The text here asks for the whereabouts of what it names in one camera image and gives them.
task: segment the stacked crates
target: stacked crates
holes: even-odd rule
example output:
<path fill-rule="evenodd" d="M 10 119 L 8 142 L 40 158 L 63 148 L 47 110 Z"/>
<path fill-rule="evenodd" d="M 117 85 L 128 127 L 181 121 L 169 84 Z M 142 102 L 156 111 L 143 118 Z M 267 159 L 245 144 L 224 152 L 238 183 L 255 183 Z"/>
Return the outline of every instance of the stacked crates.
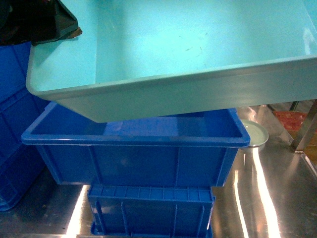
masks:
<path fill-rule="evenodd" d="M 96 235 L 211 236 L 211 186 L 250 138 L 235 109 L 95 123 L 56 103 L 23 133 L 59 184 L 91 185 Z"/>
<path fill-rule="evenodd" d="M 47 101 L 25 88 L 30 43 L 0 47 L 0 211 L 12 208 L 44 167 L 34 146 L 25 146 L 21 134 Z"/>

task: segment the red object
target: red object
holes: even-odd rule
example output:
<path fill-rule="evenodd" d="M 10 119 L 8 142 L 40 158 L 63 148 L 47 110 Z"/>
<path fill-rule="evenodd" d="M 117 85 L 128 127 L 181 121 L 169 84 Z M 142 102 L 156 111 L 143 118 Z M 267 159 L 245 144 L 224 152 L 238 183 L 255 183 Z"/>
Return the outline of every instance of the red object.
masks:
<path fill-rule="evenodd" d="M 305 118 L 307 117 L 307 113 L 299 113 L 299 112 L 273 112 L 274 115 L 279 119 L 286 130 L 294 130 L 298 131 Z"/>

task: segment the metal surface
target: metal surface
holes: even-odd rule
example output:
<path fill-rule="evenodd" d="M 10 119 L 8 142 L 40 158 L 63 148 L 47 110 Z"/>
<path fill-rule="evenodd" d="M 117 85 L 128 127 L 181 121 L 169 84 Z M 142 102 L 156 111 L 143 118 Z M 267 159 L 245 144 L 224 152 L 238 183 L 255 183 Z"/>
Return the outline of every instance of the metal surface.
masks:
<path fill-rule="evenodd" d="M 295 151 L 303 151 L 312 139 L 317 129 L 317 99 L 314 101 L 309 110 L 306 119 L 304 120 L 296 138 L 291 144 Z"/>
<path fill-rule="evenodd" d="M 317 237 L 317 172 L 267 107 L 238 110 L 264 126 L 269 140 L 239 150 L 225 187 L 213 188 L 214 238 Z M 45 170 L 11 211 L 0 213 L 0 237 L 86 238 L 92 215 L 88 187 L 56 185 Z"/>

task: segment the blue plastic crate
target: blue plastic crate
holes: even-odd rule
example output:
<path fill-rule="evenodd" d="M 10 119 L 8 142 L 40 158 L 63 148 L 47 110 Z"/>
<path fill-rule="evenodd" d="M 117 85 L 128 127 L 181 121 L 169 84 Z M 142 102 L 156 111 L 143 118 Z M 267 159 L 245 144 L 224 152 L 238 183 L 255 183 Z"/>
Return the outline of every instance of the blue plastic crate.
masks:
<path fill-rule="evenodd" d="M 96 235 L 206 237 L 210 188 L 92 185 L 88 193 Z"/>
<path fill-rule="evenodd" d="M 26 53 L 26 47 L 25 44 L 16 49 L 13 46 L 0 47 L 0 100 L 10 97 L 25 87 L 27 65 L 25 66 L 26 59 L 22 59 L 21 51 Z"/>
<path fill-rule="evenodd" d="M 16 205 L 44 166 L 35 146 L 25 145 L 0 165 L 0 211 Z"/>
<path fill-rule="evenodd" d="M 48 101 L 31 95 L 24 87 L 0 99 L 0 165 L 22 144 L 21 134 L 41 114 Z"/>
<path fill-rule="evenodd" d="M 59 184 L 223 186 L 250 138 L 234 109 L 95 123 L 51 103 L 22 141 Z"/>

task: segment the plastic container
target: plastic container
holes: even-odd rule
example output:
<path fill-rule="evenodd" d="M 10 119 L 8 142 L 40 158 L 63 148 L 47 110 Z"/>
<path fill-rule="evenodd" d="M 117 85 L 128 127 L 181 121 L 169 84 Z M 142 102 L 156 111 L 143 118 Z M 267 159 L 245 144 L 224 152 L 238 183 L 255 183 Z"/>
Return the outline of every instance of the plastic container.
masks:
<path fill-rule="evenodd" d="M 97 122 L 315 99 L 314 2 L 64 0 L 83 34 L 32 48 L 27 88 Z"/>
<path fill-rule="evenodd" d="M 17 204 L 44 166 L 35 146 L 25 145 L 0 165 L 0 211 Z"/>
<path fill-rule="evenodd" d="M 223 186 L 250 138 L 235 109 L 95 123 L 50 103 L 22 141 L 59 184 Z"/>
<path fill-rule="evenodd" d="M 19 148 L 21 134 L 47 104 L 48 101 L 31 95 L 25 87 L 5 100 L 0 99 L 0 165 Z"/>
<path fill-rule="evenodd" d="M 206 237 L 210 188 L 93 185 L 88 193 L 96 235 Z"/>
<path fill-rule="evenodd" d="M 0 101 L 25 87 L 29 52 L 29 44 L 0 47 Z"/>

